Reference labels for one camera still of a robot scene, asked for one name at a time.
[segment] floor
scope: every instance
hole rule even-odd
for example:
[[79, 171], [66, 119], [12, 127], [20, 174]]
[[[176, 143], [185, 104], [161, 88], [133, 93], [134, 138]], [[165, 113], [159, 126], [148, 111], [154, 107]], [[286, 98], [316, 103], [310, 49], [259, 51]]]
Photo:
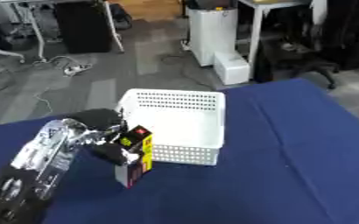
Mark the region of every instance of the floor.
[[172, 20], [181, 14], [181, 0], [110, 0], [121, 4], [134, 19]]
[[[65, 77], [61, 67], [38, 64], [36, 49], [26, 52], [28, 61], [20, 66], [17, 59], [0, 58], [0, 123], [72, 113], [83, 109], [114, 108], [130, 88], [168, 88], [220, 90], [224, 87], [211, 68], [200, 68], [193, 56], [180, 50], [185, 35], [179, 21], [135, 21], [132, 29], [122, 31], [126, 53], [118, 53], [113, 45], [109, 53], [71, 55], [94, 67], [73, 78]], [[48, 58], [66, 54], [65, 47], [47, 47]], [[307, 79], [325, 89], [326, 82], [318, 75]], [[339, 87], [328, 92], [348, 111], [359, 117], [359, 72], [335, 75]]]

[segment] metal robot arm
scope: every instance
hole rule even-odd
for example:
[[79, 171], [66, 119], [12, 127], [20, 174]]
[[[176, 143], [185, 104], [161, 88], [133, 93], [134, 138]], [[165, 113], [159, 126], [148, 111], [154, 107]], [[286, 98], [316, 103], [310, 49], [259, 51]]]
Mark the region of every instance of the metal robot arm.
[[48, 122], [0, 171], [0, 224], [41, 223], [53, 193], [84, 145], [109, 149], [104, 159], [116, 165], [138, 160], [138, 154], [113, 143], [127, 130], [121, 114], [109, 109]]

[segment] black chair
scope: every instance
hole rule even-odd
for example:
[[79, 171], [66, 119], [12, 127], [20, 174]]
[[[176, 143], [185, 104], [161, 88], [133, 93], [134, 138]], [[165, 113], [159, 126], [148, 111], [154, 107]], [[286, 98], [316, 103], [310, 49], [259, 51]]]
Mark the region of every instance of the black chair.
[[299, 77], [308, 72], [316, 72], [328, 81], [328, 88], [335, 89], [336, 82], [330, 71], [340, 72], [340, 66], [324, 59], [322, 51], [316, 46], [322, 46], [321, 27], [313, 26], [312, 13], [308, 7], [295, 7], [279, 12], [278, 20], [285, 31], [285, 39], [290, 43], [304, 46], [307, 51], [297, 53], [295, 59], [282, 59], [277, 64], [282, 68], [292, 69], [291, 77]]

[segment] desk leg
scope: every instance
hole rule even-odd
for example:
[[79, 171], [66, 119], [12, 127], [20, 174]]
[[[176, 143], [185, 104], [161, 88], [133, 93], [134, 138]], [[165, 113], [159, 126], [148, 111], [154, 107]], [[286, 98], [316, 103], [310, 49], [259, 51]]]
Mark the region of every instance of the desk leg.
[[250, 78], [254, 77], [254, 68], [256, 65], [256, 56], [258, 50], [258, 44], [260, 43], [260, 32], [261, 26], [263, 24], [264, 10], [260, 7], [255, 9], [255, 16], [253, 17], [253, 27], [251, 31], [251, 40], [250, 40], [250, 54], [249, 54], [249, 64], [250, 64]]
[[113, 39], [116, 41], [116, 44], [120, 48], [121, 53], [123, 53], [124, 49], [123, 49], [123, 44], [121, 43], [120, 40], [121, 36], [120, 34], [116, 33], [116, 27], [114, 26], [113, 15], [111, 15], [111, 10], [110, 10], [110, 3], [109, 1], [104, 1], [103, 3], [104, 3], [104, 8], [106, 10], [106, 16], [109, 21], [111, 34], [113, 35]]
[[37, 39], [38, 39], [38, 42], [39, 42], [38, 56], [39, 56], [39, 58], [41, 59], [42, 62], [46, 62], [46, 58], [45, 58], [45, 55], [44, 55], [44, 50], [45, 50], [45, 44], [46, 43], [45, 43], [45, 40], [43, 39], [42, 32], [39, 29], [39, 26], [38, 26], [37, 20], [35, 19], [33, 11], [34, 11], [34, 8], [28, 7], [28, 10], [27, 10], [28, 18], [31, 21], [32, 29], [34, 30], [35, 35], [37, 35]]

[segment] basket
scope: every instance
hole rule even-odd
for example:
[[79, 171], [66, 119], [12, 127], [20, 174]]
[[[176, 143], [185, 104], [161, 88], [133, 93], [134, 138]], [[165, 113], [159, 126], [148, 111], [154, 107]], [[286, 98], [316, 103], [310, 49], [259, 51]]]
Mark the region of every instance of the basket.
[[216, 165], [224, 139], [222, 93], [131, 89], [116, 110], [130, 128], [153, 133], [152, 159], [159, 162]]

